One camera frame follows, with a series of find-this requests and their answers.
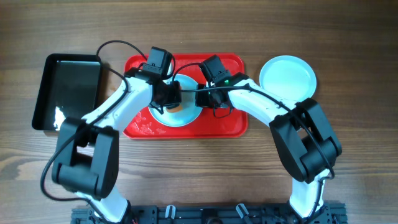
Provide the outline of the green and orange sponge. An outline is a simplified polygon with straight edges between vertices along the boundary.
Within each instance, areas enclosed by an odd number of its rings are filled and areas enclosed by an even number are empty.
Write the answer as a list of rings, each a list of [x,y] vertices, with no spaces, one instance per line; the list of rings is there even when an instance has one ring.
[[[166,111],[169,113],[176,113],[182,110],[182,105],[174,106],[174,107],[166,107]]]

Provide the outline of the light blue plate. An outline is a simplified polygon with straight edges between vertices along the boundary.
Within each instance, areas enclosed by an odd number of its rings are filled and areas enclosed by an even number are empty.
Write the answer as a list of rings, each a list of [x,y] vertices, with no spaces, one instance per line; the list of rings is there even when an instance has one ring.
[[[281,55],[270,59],[261,68],[260,86],[288,100],[311,98],[317,89],[313,68],[301,58]]]
[[[195,90],[198,83],[191,77],[177,74],[175,81],[180,83],[183,90]],[[180,106],[182,109],[177,112],[168,112],[164,108],[164,113],[160,114],[156,109],[149,108],[151,115],[159,123],[169,127],[182,127],[198,118],[202,108],[196,106],[196,95],[195,93],[182,93],[182,103]]]

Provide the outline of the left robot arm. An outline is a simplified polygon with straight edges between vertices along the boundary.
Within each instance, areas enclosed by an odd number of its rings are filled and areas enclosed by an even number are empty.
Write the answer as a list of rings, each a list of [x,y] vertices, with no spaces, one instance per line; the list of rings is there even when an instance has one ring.
[[[42,173],[89,204],[103,223],[133,223],[131,203],[115,183],[119,172],[119,137],[147,106],[181,101],[180,84],[161,78],[124,77],[119,88],[84,117],[66,118],[57,146]]]

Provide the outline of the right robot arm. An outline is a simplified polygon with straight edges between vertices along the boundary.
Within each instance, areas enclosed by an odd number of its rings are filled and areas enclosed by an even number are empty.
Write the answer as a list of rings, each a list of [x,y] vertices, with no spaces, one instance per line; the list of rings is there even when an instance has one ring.
[[[326,180],[342,146],[321,106],[310,97],[288,100],[248,77],[227,78],[196,88],[201,106],[244,111],[270,128],[279,159],[293,180],[290,208],[302,222],[315,219],[323,206]]]

